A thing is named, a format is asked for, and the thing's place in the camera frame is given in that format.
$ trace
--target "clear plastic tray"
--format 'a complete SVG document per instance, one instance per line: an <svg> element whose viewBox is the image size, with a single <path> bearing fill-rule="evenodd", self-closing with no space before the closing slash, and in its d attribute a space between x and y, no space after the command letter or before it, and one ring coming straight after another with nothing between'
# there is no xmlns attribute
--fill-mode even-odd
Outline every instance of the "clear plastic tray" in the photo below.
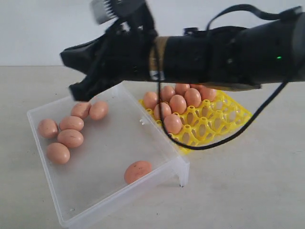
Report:
<svg viewBox="0 0 305 229"><path fill-rule="evenodd" d="M27 113L58 219L64 228L86 229L175 175L180 186L188 181L187 158L179 154L122 83L94 99L106 101L109 113L101 121L85 120L81 131L84 143L71 149L71 159L65 165L55 165L47 159L46 146L56 139L40 137L37 125L44 118L59 123L70 114L75 102L67 97ZM124 172L138 160L150 161L152 172L127 185Z"/></svg>

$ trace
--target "white wall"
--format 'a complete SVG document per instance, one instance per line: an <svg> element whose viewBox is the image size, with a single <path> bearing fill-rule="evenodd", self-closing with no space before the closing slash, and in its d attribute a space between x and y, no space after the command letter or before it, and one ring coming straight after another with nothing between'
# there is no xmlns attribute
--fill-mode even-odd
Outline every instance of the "white wall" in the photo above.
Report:
<svg viewBox="0 0 305 229"><path fill-rule="evenodd" d="M100 36L90 0L0 0L0 65L62 65L59 53ZM148 0L161 35L180 35L184 27L204 29L221 10L248 3L269 12L303 5L305 0ZM263 23L250 13L234 12L213 27L251 27Z"/></svg>

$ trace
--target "egg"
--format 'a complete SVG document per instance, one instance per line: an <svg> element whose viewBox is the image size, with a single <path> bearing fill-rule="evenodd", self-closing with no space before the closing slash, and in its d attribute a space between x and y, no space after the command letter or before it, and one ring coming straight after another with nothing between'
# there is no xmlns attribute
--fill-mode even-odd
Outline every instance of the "egg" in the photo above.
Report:
<svg viewBox="0 0 305 229"><path fill-rule="evenodd" d="M181 119L175 115L170 114L164 119L164 125L168 133L178 134L182 129Z"/></svg>
<svg viewBox="0 0 305 229"><path fill-rule="evenodd" d="M170 107L173 113L183 114L186 110L186 101L183 96L176 94L170 100Z"/></svg>
<svg viewBox="0 0 305 229"><path fill-rule="evenodd" d="M186 91L184 95L186 105L199 107L201 103L201 95L195 88L190 88Z"/></svg>
<svg viewBox="0 0 305 229"><path fill-rule="evenodd" d="M39 122L38 124L38 133L47 139L55 138L58 134L58 126L57 123L50 119L46 118Z"/></svg>
<svg viewBox="0 0 305 229"><path fill-rule="evenodd" d="M77 116L64 117L59 123L60 130L73 129L81 131L84 128L84 121Z"/></svg>
<svg viewBox="0 0 305 229"><path fill-rule="evenodd" d="M175 91L176 94L182 95L184 96L185 92L187 91L187 89L190 88L189 84L185 84L185 83L176 83L175 86Z"/></svg>
<svg viewBox="0 0 305 229"><path fill-rule="evenodd" d="M84 142L84 137L77 130L67 129L58 134L57 141L68 148L77 148Z"/></svg>
<svg viewBox="0 0 305 229"><path fill-rule="evenodd" d="M146 92L143 97L143 105L146 109L154 109L158 103L158 95L156 92Z"/></svg>
<svg viewBox="0 0 305 229"><path fill-rule="evenodd" d="M141 177L152 171L152 165L148 161L136 161L132 163L125 171L124 180L127 184L131 184Z"/></svg>
<svg viewBox="0 0 305 229"><path fill-rule="evenodd" d="M200 85L200 84L190 84L190 87L191 88L195 88L197 90L200 90L201 88L203 88L203 85Z"/></svg>
<svg viewBox="0 0 305 229"><path fill-rule="evenodd" d="M89 115L90 108L91 108L91 103L89 102L77 103L71 110L71 116L76 116L81 119L85 119Z"/></svg>
<svg viewBox="0 0 305 229"><path fill-rule="evenodd" d="M175 90L173 87L167 85L161 90L161 100L163 102L168 102L171 100L171 98L176 94Z"/></svg>
<svg viewBox="0 0 305 229"><path fill-rule="evenodd" d="M215 89L207 88L207 87L201 88L199 93L200 93L200 96L201 96L201 100L208 99L211 102L214 101L214 99L217 95L217 91Z"/></svg>
<svg viewBox="0 0 305 229"><path fill-rule="evenodd" d="M160 109L160 104L157 104L153 110L153 116L156 120L160 120L160 110L159 109ZM170 106L166 103L161 103L161 109L162 109L163 119L172 113Z"/></svg>
<svg viewBox="0 0 305 229"><path fill-rule="evenodd" d="M109 106L106 102L104 101L97 101L94 103L89 111L89 116L91 119L98 121L103 119L109 110Z"/></svg>
<svg viewBox="0 0 305 229"><path fill-rule="evenodd" d="M55 164L66 164L70 159L69 149L58 142L51 143L47 146L47 158Z"/></svg>

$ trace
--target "yellow egg tray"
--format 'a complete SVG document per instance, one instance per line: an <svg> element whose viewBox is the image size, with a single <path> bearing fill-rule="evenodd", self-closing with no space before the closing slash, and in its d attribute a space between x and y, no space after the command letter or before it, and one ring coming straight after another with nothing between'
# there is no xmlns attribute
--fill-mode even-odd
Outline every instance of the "yellow egg tray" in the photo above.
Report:
<svg viewBox="0 0 305 229"><path fill-rule="evenodd" d="M146 111L154 118L152 109ZM224 136L243 126L252 116L233 98L219 90L213 102L203 100L197 108L189 106L183 114L174 114L180 117L183 127L177 135L170 135L190 146L202 146ZM180 150L183 154L192 151L184 147L180 147Z"/></svg>

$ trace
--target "white table surface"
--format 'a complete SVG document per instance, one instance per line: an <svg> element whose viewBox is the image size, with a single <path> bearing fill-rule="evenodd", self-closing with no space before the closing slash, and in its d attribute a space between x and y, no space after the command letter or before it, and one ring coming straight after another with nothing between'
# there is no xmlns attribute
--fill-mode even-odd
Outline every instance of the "white table surface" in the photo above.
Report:
<svg viewBox="0 0 305 229"><path fill-rule="evenodd" d="M83 78L64 67L0 67L0 228L60 229L26 117ZM127 82L137 97L155 84ZM229 93L251 112L274 90ZM239 138L191 153L189 184L175 180L93 229L302 229L305 83L291 83Z"/></svg>

